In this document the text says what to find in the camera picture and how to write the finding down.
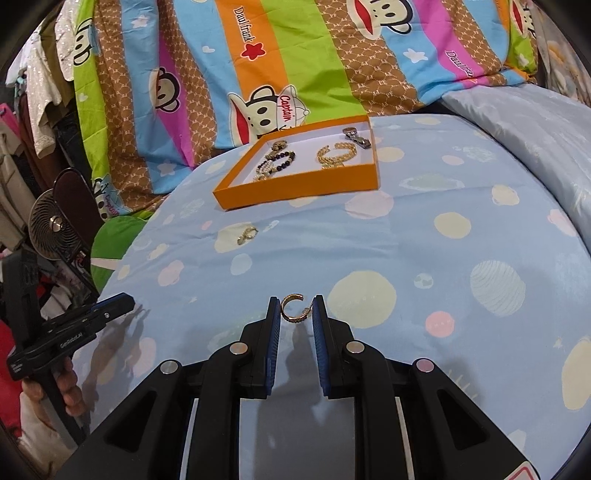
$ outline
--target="fan grille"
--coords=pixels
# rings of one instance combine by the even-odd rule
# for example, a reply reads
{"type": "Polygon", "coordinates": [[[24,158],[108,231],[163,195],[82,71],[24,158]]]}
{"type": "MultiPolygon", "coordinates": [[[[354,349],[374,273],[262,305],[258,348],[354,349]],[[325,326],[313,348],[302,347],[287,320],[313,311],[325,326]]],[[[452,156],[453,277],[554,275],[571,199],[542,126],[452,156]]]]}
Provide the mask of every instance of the fan grille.
{"type": "Polygon", "coordinates": [[[53,190],[47,190],[33,205],[29,218],[31,243],[48,260],[70,258],[79,247],[79,239],[66,221],[53,199],[53,190]]]}

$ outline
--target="electric fan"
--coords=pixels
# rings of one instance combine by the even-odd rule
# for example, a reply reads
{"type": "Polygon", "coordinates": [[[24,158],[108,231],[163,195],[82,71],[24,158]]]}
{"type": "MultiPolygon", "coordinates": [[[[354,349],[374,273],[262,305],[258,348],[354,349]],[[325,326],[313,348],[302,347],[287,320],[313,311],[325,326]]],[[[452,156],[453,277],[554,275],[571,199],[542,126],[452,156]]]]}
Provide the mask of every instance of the electric fan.
{"type": "Polygon", "coordinates": [[[37,199],[29,217],[29,237],[37,252],[48,260],[62,260],[90,290],[98,292],[90,280],[89,252],[53,198],[53,189],[37,199]]]}

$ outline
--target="white shirt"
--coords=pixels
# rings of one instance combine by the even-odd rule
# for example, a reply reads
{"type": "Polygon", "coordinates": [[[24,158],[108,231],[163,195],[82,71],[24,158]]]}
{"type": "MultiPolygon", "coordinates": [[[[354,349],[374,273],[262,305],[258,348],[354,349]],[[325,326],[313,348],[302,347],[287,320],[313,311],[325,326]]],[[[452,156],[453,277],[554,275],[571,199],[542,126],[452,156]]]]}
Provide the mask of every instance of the white shirt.
{"type": "Polygon", "coordinates": [[[41,45],[41,37],[33,35],[31,52],[27,60],[27,102],[35,152],[39,158],[52,153],[56,147],[53,130],[47,124],[45,107],[50,103],[61,103],[60,91],[51,76],[45,52],[41,45]]]}
{"type": "Polygon", "coordinates": [[[56,20],[57,57],[61,72],[68,82],[74,81],[74,44],[80,0],[66,0],[56,20]]]}

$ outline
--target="hoop earring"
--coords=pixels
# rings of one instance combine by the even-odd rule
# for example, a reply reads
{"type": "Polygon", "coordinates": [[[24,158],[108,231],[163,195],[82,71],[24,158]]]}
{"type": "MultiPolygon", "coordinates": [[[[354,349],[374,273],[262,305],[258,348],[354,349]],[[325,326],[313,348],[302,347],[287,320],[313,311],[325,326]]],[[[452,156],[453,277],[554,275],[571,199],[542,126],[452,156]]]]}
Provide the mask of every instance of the hoop earring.
{"type": "Polygon", "coordinates": [[[310,314],[310,312],[312,310],[312,304],[310,303],[310,306],[306,307],[302,311],[302,313],[299,317],[290,317],[289,315],[287,315],[285,313],[285,306],[293,300],[304,300],[304,296],[301,293],[292,293],[292,294],[288,295],[287,297],[285,297],[283,299],[283,301],[281,302],[281,316],[290,323],[303,322],[304,320],[306,320],[308,318],[308,315],[310,314]]]}

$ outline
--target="gold bracelet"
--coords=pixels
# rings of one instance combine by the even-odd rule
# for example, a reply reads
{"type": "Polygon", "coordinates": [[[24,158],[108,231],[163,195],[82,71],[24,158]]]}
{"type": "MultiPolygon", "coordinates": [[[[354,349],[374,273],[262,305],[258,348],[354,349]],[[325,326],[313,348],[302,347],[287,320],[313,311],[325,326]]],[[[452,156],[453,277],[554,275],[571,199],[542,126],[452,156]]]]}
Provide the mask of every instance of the gold bracelet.
{"type": "Polygon", "coordinates": [[[351,160],[351,158],[357,155],[357,147],[355,144],[350,142],[335,143],[335,148],[337,150],[349,150],[349,152],[338,155],[337,157],[325,157],[325,155],[330,151],[330,147],[328,145],[322,147],[316,154],[316,159],[318,162],[320,162],[322,168],[342,167],[344,162],[351,160]]]}

